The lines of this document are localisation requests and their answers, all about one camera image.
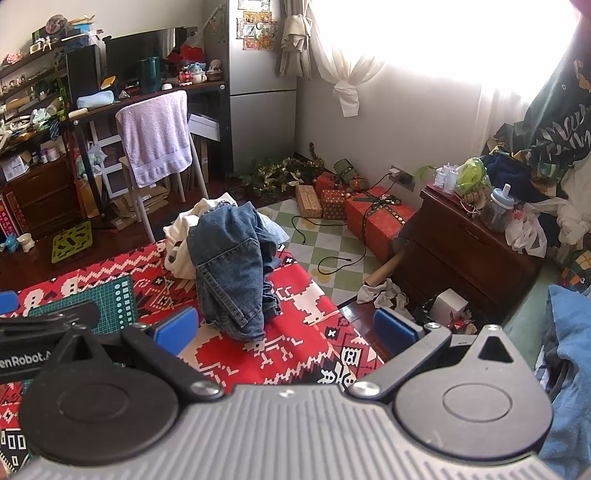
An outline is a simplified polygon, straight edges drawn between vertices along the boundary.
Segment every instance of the purple towel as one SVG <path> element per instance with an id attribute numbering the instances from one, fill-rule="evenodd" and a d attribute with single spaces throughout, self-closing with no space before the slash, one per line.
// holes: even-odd
<path id="1" fill-rule="evenodd" d="M 181 172 L 191 164 L 184 90 L 126 106 L 115 118 L 139 187 Z"/>

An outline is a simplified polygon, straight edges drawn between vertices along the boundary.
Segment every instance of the gift box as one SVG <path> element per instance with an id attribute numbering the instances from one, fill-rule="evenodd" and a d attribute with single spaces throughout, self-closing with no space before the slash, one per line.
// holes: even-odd
<path id="1" fill-rule="evenodd" d="M 349 184 L 349 182 L 354 178 L 359 177 L 359 174 L 353 168 L 351 162 L 346 158 L 341 158 L 337 163 L 335 163 L 334 168 L 336 174 L 342 178 L 346 184 Z"/>
<path id="2" fill-rule="evenodd" d="M 316 178 L 314 189 L 318 198 L 322 198 L 322 190 L 344 190 L 346 187 L 341 183 L 339 178 L 329 171 L 324 171 Z"/>
<path id="3" fill-rule="evenodd" d="M 353 180 L 349 182 L 349 188 L 354 192 L 361 192 L 362 190 L 367 190 L 369 188 L 368 179 L 363 177 L 355 177 Z"/>
<path id="4" fill-rule="evenodd" d="M 346 192 L 342 190 L 322 191 L 322 218 L 326 220 L 345 220 Z"/>
<path id="5" fill-rule="evenodd" d="M 414 210 L 393 195 L 386 195 L 383 187 L 374 187 L 367 193 L 359 193 L 346 201 L 347 227 L 382 262 L 394 256 L 392 240 Z"/>
<path id="6" fill-rule="evenodd" d="M 312 185 L 295 187 L 295 197 L 303 218 L 322 218 L 322 207 Z"/>

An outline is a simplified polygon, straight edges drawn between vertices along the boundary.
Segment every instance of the gray gripper cover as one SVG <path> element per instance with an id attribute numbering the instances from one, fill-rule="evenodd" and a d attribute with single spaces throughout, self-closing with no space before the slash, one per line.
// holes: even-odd
<path id="1" fill-rule="evenodd" d="M 535 455 L 504 465 L 469 465 L 438 456 L 410 440 L 386 407 L 346 397 L 336 385 L 238 385 L 222 400 L 188 407 L 163 440 L 135 458 L 101 467 L 68 466 L 35 458 L 12 479 L 559 477 Z"/>

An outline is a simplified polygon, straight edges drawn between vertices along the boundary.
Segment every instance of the red patterned tablecloth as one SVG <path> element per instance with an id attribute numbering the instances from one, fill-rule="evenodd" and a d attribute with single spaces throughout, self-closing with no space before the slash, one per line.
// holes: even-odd
<path id="1" fill-rule="evenodd" d="M 19 293 L 20 307 L 14 314 L 27 315 L 33 307 L 121 275 L 132 277 L 142 322 L 157 322 L 186 305 L 198 308 L 195 282 L 170 275 L 164 269 L 164 253 L 163 243 L 149 245 L 34 285 Z M 238 342 L 202 323 L 181 357 L 226 392 L 238 383 L 347 386 L 383 365 L 291 254 L 282 250 L 277 256 L 281 264 L 269 280 L 281 298 L 282 313 L 265 326 L 265 339 Z M 0 460 L 11 472 L 26 458 L 18 428 L 20 382 L 0 385 L 0 395 Z"/>

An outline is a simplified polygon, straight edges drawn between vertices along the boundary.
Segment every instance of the computer tower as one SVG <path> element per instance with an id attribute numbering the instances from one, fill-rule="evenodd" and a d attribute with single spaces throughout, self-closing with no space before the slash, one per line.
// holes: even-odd
<path id="1" fill-rule="evenodd" d="M 68 95 L 73 108 L 78 98 L 97 93 L 100 89 L 100 49 L 97 45 L 77 48 L 66 54 Z"/>

